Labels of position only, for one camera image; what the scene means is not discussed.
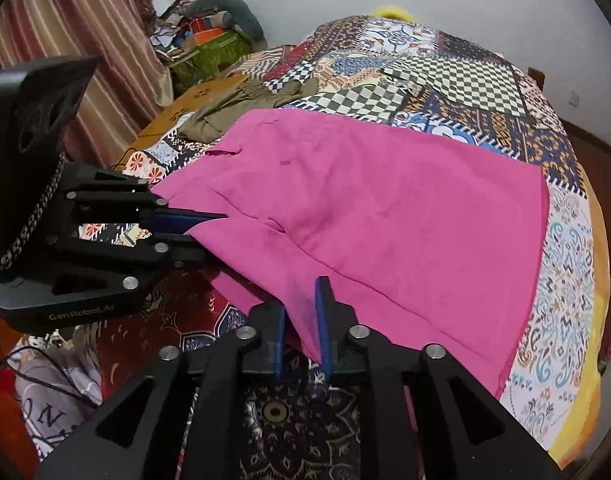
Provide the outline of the pink pants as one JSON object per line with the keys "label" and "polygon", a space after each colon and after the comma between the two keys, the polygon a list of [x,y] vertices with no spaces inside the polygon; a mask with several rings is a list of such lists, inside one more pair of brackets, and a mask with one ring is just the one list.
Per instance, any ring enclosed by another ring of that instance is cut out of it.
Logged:
{"label": "pink pants", "polygon": [[321,357],[315,280],[394,344],[442,344],[503,390],[533,305],[548,214],[537,166],[485,148],[294,108],[252,110],[153,189],[226,214],[194,226],[240,310],[279,299]]}

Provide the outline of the yellow cardboard box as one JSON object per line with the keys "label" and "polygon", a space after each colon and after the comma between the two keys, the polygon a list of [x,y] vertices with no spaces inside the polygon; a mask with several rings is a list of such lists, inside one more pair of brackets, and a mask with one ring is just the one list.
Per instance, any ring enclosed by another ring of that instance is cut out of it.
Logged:
{"label": "yellow cardboard box", "polygon": [[209,99],[216,98],[229,89],[236,88],[248,79],[243,74],[217,78],[201,84],[195,84],[179,96],[171,105],[164,108],[152,122],[138,134],[119,160],[112,166],[113,170],[122,171],[133,152],[145,150],[156,144],[165,133],[173,129],[180,118],[199,110]]}

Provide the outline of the clutter pile with green box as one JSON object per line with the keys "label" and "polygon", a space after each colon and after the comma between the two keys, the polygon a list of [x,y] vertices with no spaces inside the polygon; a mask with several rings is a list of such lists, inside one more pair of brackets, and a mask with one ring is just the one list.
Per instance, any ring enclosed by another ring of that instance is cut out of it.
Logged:
{"label": "clutter pile with green box", "polygon": [[261,23],[243,0],[175,0],[156,19],[150,42],[176,96],[267,47]]}

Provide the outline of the white wall socket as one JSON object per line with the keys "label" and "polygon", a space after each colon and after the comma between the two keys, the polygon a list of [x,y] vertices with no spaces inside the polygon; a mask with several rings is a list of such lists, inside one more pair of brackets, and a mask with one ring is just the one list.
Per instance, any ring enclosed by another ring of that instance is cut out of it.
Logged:
{"label": "white wall socket", "polygon": [[578,93],[575,93],[574,91],[570,92],[569,104],[573,107],[578,107],[580,105],[580,96]]}

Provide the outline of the wooden bed post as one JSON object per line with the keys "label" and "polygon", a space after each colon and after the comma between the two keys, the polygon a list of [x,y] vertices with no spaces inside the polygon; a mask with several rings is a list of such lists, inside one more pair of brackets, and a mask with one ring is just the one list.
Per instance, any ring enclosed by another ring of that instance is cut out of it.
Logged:
{"label": "wooden bed post", "polygon": [[535,82],[535,84],[537,85],[537,88],[539,88],[540,90],[544,89],[545,74],[541,70],[537,70],[536,68],[529,67],[528,76]]}

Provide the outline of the striped brown curtain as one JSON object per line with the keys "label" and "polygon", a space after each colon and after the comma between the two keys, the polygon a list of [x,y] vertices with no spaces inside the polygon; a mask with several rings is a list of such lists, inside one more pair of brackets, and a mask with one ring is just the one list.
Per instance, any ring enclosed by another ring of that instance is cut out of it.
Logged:
{"label": "striped brown curtain", "polygon": [[64,144],[73,157],[109,166],[173,100],[170,72],[150,42],[155,21],[152,0],[5,0],[0,68],[101,56]]}

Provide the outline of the olive green pants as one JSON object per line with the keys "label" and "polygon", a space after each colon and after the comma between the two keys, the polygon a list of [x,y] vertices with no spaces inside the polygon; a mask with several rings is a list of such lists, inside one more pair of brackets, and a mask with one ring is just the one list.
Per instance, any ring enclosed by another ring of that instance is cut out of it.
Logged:
{"label": "olive green pants", "polygon": [[282,107],[293,101],[313,96],[319,81],[310,77],[304,82],[292,79],[273,93],[258,80],[246,80],[234,90],[209,99],[178,128],[178,134],[189,141],[210,144],[220,139],[250,110]]}

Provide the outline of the yellow plush pillow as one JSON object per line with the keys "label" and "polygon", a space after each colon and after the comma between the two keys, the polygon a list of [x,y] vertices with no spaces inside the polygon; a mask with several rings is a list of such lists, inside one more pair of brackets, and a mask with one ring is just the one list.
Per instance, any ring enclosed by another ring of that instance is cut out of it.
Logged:
{"label": "yellow plush pillow", "polygon": [[371,15],[375,16],[375,18],[386,18],[387,20],[398,20],[412,24],[416,23],[411,12],[403,9],[401,6],[394,6],[394,4],[378,6]]}

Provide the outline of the patchwork patterned bedspread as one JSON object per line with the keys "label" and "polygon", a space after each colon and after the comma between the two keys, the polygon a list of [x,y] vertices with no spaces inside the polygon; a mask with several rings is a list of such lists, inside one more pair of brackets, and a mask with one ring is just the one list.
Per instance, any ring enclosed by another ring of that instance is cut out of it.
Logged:
{"label": "patchwork patterned bedspread", "polygon": [[177,207],[224,211],[196,234],[228,264],[177,271],[127,318],[86,332],[111,396],[156,349],[240,326],[263,292],[287,306],[286,385],[247,397],[246,479],[354,479],[359,393],[319,367],[314,281],[397,344],[444,344],[560,466],[596,427],[609,298],[601,207],[560,119],[505,58],[430,27],[351,16],[238,64],[311,96],[256,108],[220,141],[187,136],[223,82],[188,90],[120,169]]}

